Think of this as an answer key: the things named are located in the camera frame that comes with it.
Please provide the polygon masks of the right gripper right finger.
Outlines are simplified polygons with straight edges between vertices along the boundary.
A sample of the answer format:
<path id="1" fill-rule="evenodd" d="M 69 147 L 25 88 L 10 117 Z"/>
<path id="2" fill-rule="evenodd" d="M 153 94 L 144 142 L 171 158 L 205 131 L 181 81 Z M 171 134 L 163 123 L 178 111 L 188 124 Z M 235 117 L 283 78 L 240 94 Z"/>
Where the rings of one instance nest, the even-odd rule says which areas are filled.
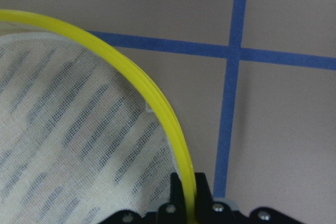
<path id="1" fill-rule="evenodd" d="M 195 215 L 198 223 L 237 223 L 230 205 L 223 200 L 213 198 L 206 175 L 195 173 L 195 179 Z"/>

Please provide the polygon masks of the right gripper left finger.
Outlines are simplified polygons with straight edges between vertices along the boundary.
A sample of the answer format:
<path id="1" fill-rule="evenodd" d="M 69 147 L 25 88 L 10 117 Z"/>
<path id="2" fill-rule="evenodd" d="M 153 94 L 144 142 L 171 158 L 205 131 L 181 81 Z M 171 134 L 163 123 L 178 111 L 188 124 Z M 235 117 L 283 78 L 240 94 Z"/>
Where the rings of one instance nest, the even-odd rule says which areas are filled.
<path id="1" fill-rule="evenodd" d="M 183 188 L 177 173 L 170 175 L 169 199 L 158 208 L 156 223 L 187 223 Z"/>

